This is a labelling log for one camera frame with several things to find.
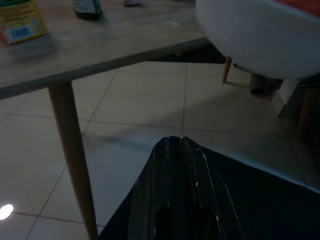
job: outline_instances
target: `yellow box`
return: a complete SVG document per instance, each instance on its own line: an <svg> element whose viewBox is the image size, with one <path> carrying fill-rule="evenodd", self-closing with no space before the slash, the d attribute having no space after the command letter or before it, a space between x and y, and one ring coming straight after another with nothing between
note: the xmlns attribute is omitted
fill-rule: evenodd
<svg viewBox="0 0 320 240"><path fill-rule="evenodd" d="M2 39L15 44L48 33L35 0L1 0Z"/></svg>

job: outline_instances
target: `bottle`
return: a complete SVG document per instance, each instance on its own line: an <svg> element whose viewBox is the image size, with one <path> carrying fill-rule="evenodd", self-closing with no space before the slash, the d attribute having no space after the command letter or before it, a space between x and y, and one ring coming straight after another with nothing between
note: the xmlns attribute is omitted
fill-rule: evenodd
<svg viewBox="0 0 320 240"><path fill-rule="evenodd" d="M98 20L102 16L100 0L72 0L75 14L80 19Z"/></svg>
<svg viewBox="0 0 320 240"><path fill-rule="evenodd" d="M123 0L123 5L125 7L135 7L141 4L141 0Z"/></svg>

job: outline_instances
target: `wooden chair leg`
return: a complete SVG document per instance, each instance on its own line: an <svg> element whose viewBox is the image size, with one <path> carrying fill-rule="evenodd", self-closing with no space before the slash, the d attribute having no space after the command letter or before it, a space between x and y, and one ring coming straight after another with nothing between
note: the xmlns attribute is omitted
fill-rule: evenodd
<svg viewBox="0 0 320 240"><path fill-rule="evenodd" d="M319 96L320 91L318 89L306 89L305 96L300 112L299 124L297 129L297 137L302 139L308 128L308 121L314 110L314 106Z"/></svg>
<svg viewBox="0 0 320 240"><path fill-rule="evenodd" d="M228 73L229 73L229 69L232 63L232 58L231 57L226 57L225 59L225 66L224 66L224 73L223 73L223 78L222 78L222 82L226 83L227 81L227 77L228 77Z"/></svg>

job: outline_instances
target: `barcode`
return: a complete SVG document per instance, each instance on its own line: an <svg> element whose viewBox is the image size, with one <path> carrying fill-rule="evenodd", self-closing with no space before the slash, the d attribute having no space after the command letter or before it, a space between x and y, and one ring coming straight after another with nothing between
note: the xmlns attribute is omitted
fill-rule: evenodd
<svg viewBox="0 0 320 240"><path fill-rule="evenodd" d="M12 41L24 39L34 34L29 25L8 29L7 33L9 34Z"/></svg>

